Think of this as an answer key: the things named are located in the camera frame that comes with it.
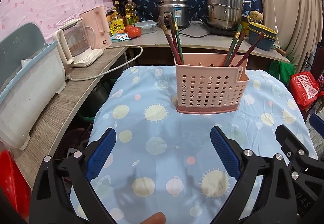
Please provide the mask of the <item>person hand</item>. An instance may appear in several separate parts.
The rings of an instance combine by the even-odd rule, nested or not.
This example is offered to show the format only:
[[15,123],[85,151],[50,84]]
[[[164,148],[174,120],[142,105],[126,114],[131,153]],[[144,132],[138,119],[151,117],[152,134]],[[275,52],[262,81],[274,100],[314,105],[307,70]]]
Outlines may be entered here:
[[157,212],[151,215],[148,219],[141,222],[141,224],[165,224],[166,217],[162,212]]

